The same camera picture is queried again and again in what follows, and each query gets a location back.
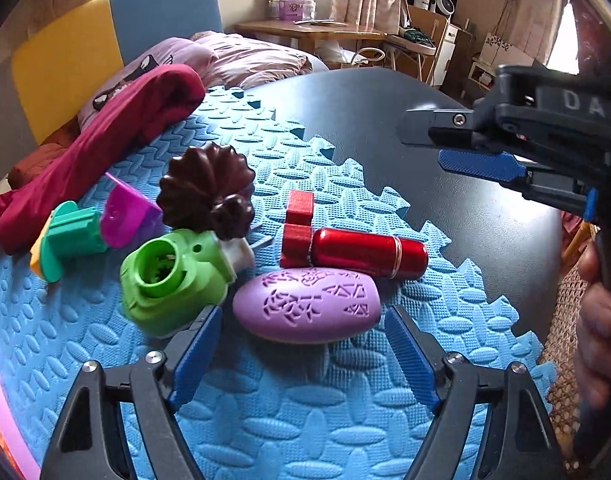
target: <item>green cylindrical opening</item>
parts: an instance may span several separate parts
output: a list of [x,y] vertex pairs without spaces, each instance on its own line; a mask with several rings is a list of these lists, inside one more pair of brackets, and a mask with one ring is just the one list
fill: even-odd
[[176,244],[155,238],[141,246],[134,259],[135,279],[144,295],[163,298],[183,281],[183,268]]

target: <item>white plastic piece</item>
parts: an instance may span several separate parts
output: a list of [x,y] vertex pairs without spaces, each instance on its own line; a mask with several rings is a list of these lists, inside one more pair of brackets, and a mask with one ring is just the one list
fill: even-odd
[[226,242],[222,240],[221,250],[237,274],[255,266],[254,253],[245,238],[233,238]]

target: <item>purple box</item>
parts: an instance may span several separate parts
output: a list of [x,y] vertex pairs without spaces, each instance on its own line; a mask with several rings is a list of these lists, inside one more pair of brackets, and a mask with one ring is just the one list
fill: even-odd
[[286,22],[303,20],[304,0],[279,0],[278,17]]

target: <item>dark brown toy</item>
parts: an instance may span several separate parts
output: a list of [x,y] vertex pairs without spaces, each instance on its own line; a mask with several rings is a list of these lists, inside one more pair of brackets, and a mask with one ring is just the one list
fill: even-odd
[[243,238],[254,208],[254,170],[231,146],[212,141],[170,160],[156,203],[173,229],[214,231],[221,240]]

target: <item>textured mat surface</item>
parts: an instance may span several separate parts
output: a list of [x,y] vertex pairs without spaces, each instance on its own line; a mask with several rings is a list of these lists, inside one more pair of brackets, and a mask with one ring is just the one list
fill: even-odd
[[[232,144],[256,170],[252,198],[260,233],[281,240],[288,190],[316,195],[314,225],[335,226],[421,240],[429,268],[422,280],[380,283],[383,307],[403,304],[422,330],[445,349],[476,364],[530,369],[541,394],[554,379],[551,364],[536,365],[541,345],[510,332],[518,314],[505,298],[488,303],[481,272],[470,260],[445,260],[449,242],[429,222],[420,231],[401,218],[409,204],[386,188],[364,187],[354,160],[336,166],[333,146],[302,139],[298,123],[276,123],[271,109],[242,91],[215,89],[187,121],[116,164],[111,173],[149,197],[171,156],[207,140]],[[110,183],[103,178],[81,206],[103,207]],[[32,454],[42,462],[68,388],[87,359],[104,366],[133,362],[156,342],[147,341],[121,313],[118,269],[127,253],[112,250],[75,261],[47,286],[31,274],[28,256],[0,251],[0,375],[12,413]],[[280,243],[257,255],[257,273],[275,269]],[[138,423],[126,410],[130,450],[142,479],[153,478]],[[477,409],[457,478],[469,476],[485,420]],[[383,333],[374,330],[313,348],[272,344],[237,323],[231,301],[216,356],[194,400],[178,414],[189,447],[208,480],[402,478],[429,427],[429,415],[410,392]]]

